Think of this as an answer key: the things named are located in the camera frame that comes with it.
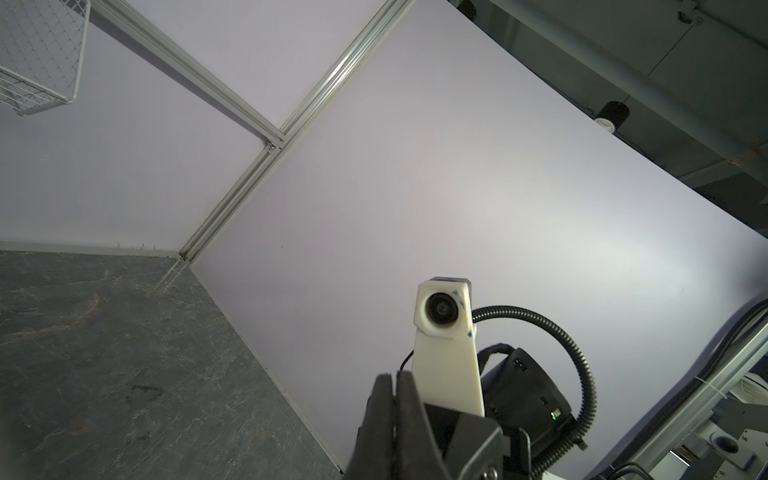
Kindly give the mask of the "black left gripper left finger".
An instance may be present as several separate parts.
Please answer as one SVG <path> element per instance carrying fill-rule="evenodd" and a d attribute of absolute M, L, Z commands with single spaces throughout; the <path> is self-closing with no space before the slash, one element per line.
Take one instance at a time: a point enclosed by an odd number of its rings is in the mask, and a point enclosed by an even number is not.
<path fill-rule="evenodd" d="M 394 400 L 392 376 L 378 375 L 367 400 L 353 454 L 343 475 L 344 479 L 393 478 Z"/>

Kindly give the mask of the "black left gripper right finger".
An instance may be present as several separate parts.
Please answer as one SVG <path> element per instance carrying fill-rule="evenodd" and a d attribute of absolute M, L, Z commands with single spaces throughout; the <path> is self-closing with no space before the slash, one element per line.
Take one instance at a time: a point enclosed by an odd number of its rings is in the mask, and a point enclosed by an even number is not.
<path fill-rule="evenodd" d="M 394 478 L 449 479 L 411 372 L 396 376 Z"/>

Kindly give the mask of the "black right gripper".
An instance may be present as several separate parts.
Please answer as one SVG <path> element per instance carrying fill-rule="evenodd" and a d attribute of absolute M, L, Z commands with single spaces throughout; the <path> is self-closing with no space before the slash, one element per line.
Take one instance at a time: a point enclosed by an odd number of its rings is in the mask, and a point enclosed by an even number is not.
<path fill-rule="evenodd" d="M 540 479 L 536 462 L 573 422 L 544 370 L 506 344 L 423 344 L 422 402 L 425 479 Z"/>

